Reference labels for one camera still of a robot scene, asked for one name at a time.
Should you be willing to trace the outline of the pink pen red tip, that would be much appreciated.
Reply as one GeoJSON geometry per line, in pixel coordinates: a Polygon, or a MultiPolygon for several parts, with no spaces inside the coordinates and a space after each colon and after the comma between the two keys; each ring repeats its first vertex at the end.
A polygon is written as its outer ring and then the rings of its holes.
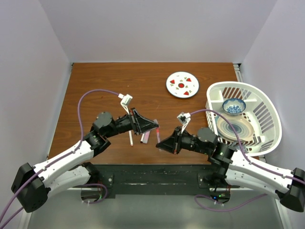
{"type": "Polygon", "coordinates": [[[157,136],[157,143],[160,143],[161,139],[160,139],[160,130],[159,130],[159,128],[156,128],[156,136],[157,136]]]}

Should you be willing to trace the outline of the pink highlighter pen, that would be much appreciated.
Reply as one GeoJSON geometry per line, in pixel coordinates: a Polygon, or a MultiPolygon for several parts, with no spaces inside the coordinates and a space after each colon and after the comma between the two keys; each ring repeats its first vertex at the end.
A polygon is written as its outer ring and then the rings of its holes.
{"type": "Polygon", "coordinates": [[[150,136],[150,131],[145,132],[145,141],[144,141],[144,144],[148,143],[149,136],[150,136]]]}

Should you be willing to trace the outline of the white pen black tip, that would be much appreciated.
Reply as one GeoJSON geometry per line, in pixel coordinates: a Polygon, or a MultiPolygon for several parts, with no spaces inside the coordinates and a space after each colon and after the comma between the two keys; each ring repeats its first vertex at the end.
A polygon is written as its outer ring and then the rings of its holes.
{"type": "Polygon", "coordinates": [[[145,134],[142,134],[142,137],[140,139],[140,143],[144,143],[144,141],[145,141],[145,134]]]}

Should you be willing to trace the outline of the white pen peach tip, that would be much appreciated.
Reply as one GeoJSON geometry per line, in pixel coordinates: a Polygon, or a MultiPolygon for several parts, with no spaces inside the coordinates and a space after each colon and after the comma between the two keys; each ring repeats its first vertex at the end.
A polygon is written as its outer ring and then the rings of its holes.
{"type": "Polygon", "coordinates": [[[133,137],[132,137],[132,132],[129,131],[129,140],[130,140],[130,146],[132,147],[133,146],[133,137]]]}

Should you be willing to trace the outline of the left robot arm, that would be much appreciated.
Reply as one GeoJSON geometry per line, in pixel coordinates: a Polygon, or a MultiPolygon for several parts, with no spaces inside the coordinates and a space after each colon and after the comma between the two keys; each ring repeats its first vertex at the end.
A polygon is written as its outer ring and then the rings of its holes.
{"type": "Polygon", "coordinates": [[[88,160],[110,146],[110,137],[129,131],[141,135],[155,128],[158,124],[134,108],[117,119],[109,112],[102,112],[90,132],[69,149],[34,166],[29,163],[20,166],[11,187],[14,197],[30,213],[66,189],[82,185],[94,187],[98,184],[99,172],[88,160]]]}

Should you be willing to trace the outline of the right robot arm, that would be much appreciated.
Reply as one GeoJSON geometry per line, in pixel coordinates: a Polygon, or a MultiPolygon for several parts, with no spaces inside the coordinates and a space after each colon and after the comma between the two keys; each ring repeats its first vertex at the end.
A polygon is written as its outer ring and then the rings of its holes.
{"type": "Polygon", "coordinates": [[[207,155],[215,171],[203,181],[211,186],[240,186],[258,190],[278,199],[290,210],[305,210],[304,170],[275,167],[245,155],[241,150],[218,141],[218,136],[207,127],[192,135],[179,126],[156,147],[175,155],[182,149],[207,155]]]}

